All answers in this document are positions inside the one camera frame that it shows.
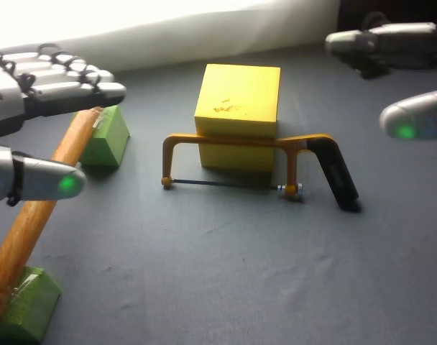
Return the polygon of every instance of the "top face of yellow block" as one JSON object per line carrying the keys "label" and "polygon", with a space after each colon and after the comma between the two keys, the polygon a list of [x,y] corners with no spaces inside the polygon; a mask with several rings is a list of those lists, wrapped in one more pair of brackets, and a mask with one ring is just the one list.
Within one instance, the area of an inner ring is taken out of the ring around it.
{"label": "top face of yellow block", "polygon": [[195,117],[276,122],[280,68],[207,65]]}

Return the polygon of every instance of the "yellow box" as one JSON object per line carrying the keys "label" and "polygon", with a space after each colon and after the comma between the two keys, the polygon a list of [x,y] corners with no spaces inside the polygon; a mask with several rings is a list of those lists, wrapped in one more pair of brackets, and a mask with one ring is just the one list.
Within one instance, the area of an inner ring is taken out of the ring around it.
{"label": "yellow box", "polygon": [[[280,68],[207,65],[195,112],[196,132],[214,137],[275,138]],[[201,164],[272,171],[274,150],[199,145]]]}

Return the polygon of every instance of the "green block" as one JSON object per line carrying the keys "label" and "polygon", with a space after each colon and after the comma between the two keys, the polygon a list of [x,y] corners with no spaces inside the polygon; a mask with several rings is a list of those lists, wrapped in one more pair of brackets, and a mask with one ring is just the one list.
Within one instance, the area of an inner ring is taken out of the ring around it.
{"label": "green block", "polygon": [[85,166],[120,166],[128,138],[129,130],[119,107],[105,108],[91,140],[81,155],[80,163]]}
{"label": "green block", "polygon": [[0,339],[41,342],[61,293],[43,269],[25,267],[0,318]]}

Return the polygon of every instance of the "wooden stick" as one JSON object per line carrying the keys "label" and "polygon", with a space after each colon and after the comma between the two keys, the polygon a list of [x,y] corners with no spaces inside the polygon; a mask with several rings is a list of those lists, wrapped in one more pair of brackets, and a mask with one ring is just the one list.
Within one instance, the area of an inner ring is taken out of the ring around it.
{"label": "wooden stick", "polygon": [[[76,165],[102,108],[79,111],[52,160]],[[57,201],[27,201],[0,246],[0,316]]]}

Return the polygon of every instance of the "green led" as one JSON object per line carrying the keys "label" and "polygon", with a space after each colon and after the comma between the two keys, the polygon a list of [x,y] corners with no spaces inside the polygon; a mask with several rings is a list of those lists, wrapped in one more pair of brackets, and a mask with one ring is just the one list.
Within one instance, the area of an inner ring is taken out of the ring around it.
{"label": "green led", "polygon": [[59,190],[64,193],[71,192],[76,188],[76,185],[75,178],[67,175],[59,182]]}
{"label": "green led", "polygon": [[411,126],[404,125],[397,129],[396,135],[399,138],[412,139],[415,137],[415,130]]}

